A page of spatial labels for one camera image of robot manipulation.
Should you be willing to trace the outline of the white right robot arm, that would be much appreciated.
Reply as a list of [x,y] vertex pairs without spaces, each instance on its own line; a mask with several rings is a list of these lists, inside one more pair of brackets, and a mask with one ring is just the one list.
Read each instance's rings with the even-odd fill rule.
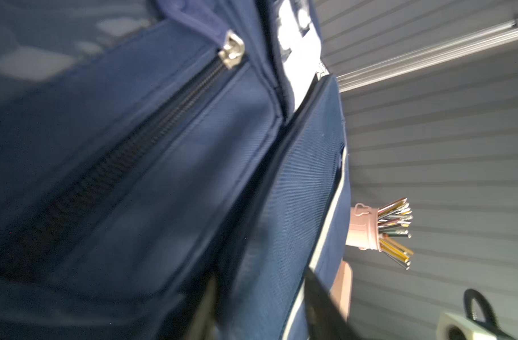
[[438,320],[436,339],[501,340],[515,339],[515,337],[495,327],[486,327],[460,314],[443,313]]

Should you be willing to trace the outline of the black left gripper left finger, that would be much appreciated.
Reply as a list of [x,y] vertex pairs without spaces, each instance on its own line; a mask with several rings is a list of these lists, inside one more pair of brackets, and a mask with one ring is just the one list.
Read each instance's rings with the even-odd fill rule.
[[213,339],[216,328],[216,308],[219,285],[215,276],[204,284],[200,295],[194,296],[191,307],[175,317],[165,339]]

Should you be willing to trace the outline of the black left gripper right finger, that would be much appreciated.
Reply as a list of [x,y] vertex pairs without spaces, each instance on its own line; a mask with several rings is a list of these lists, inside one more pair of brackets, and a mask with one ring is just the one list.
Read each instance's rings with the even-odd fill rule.
[[310,268],[304,272],[304,303],[311,340],[359,340],[361,336],[344,320],[324,286]]

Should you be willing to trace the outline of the navy blue student backpack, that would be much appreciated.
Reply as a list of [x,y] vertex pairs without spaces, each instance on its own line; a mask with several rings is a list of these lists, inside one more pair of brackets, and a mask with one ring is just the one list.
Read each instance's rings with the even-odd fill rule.
[[351,190],[312,1],[0,1],[0,339],[309,339]]

